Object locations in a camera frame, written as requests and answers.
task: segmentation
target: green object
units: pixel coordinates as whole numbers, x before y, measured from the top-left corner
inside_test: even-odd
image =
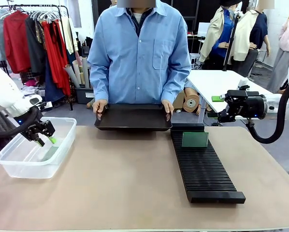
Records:
[[[57,139],[54,137],[49,137],[50,142],[52,142],[52,144],[55,144],[57,142]]]
[[[224,102],[224,100],[220,99],[220,96],[212,96],[212,102]]]
[[[207,132],[183,132],[182,147],[207,147]]]

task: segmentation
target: red garment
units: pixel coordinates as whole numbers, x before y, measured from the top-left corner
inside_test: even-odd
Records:
[[[13,73],[30,69],[29,47],[25,19],[28,17],[20,11],[4,19],[3,33],[7,61]]]
[[[63,90],[65,95],[70,96],[69,76],[63,69],[68,64],[66,47],[58,22],[51,24],[42,22],[42,26],[53,82]]]

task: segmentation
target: plastic bin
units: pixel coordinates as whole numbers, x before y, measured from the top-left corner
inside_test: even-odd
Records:
[[[0,152],[0,164],[11,177],[47,179],[54,176],[66,158],[76,136],[77,121],[74,118],[43,117],[50,120],[55,128],[50,140],[40,135],[45,142],[43,147],[34,141],[28,141],[21,134],[16,135]]]

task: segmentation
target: paper roll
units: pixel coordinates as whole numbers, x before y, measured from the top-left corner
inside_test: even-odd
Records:
[[[79,81],[78,81],[75,73],[73,72],[71,65],[67,64],[65,66],[64,70],[68,73],[68,75],[71,78],[71,80],[72,80],[73,84],[75,85],[75,87],[76,88],[80,88]]]
[[[83,83],[81,82],[81,78],[80,78],[80,70],[79,70],[78,61],[77,61],[77,60],[74,60],[74,61],[72,62],[72,65],[73,65],[73,69],[75,70],[75,75],[76,75],[76,77],[77,77],[77,79],[78,79],[79,84],[83,84]]]
[[[183,103],[183,109],[189,113],[194,112],[198,107],[200,99],[197,92],[192,88],[186,88],[184,99],[185,102]]]
[[[83,75],[83,72],[80,73],[80,78],[81,78],[81,82],[83,84],[85,82],[85,76]]]
[[[83,66],[83,74],[85,76],[86,88],[90,88],[90,80],[88,78],[88,70],[87,70],[87,57],[82,58],[82,66]]]

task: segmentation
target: shirt pocket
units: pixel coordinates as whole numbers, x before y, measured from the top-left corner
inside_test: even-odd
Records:
[[[173,52],[174,42],[168,40],[154,40],[153,68],[167,69],[168,59]]]

